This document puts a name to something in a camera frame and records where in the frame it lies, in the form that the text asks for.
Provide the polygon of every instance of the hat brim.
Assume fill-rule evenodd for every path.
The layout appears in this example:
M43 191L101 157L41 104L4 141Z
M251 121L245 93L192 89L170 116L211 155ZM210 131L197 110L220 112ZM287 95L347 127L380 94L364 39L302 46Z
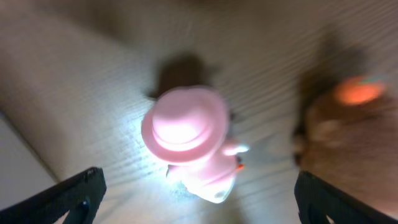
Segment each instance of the hat brim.
M187 91L187 94L193 94L203 99L211 105L210 108L213 110L211 115L215 122L214 128L204 143L187 151L171 151L162 147L157 143L152 132L153 109L150 109L145 115L141 126L142 138L148 150L169 164L179 165L208 159L224 142L228 132L228 110L220 95L206 88L194 88Z

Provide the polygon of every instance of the orange hat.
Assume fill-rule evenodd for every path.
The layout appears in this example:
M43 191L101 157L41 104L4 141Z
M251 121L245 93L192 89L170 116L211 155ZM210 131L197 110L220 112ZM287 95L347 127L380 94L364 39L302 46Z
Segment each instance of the orange hat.
M379 79L359 76L340 84L335 96L339 102L346 105L360 105L376 99L384 90L385 85Z

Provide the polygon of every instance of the toy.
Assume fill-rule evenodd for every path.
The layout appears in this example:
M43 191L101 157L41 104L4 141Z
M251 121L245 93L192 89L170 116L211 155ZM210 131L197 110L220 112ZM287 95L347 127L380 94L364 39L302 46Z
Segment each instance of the toy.
M163 94L142 122L142 138L151 153L169 164L167 178L213 203L223 202L243 168L236 156L249 148L226 139L227 107L204 86L174 88Z
M398 101L385 83L352 77L319 96L296 136L299 166L398 217Z

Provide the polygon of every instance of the pink toy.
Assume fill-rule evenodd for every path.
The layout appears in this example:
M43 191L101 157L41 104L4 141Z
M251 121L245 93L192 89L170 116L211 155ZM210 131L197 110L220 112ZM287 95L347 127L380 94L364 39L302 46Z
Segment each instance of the pink toy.
M167 178L213 203L223 202L243 165L236 154L249 148L226 140L227 107L205 87L173 89L160 97L142 122L148 149L169 163Z

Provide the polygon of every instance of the hat crown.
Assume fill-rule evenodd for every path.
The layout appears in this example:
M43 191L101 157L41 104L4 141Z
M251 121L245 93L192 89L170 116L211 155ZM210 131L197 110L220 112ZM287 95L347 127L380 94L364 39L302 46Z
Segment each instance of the hat crown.
M187 90L177 90L159 99L152 119L153 132L159 140L167 145L179 145L197 140L205 133L211 123L211 113L201 98Z

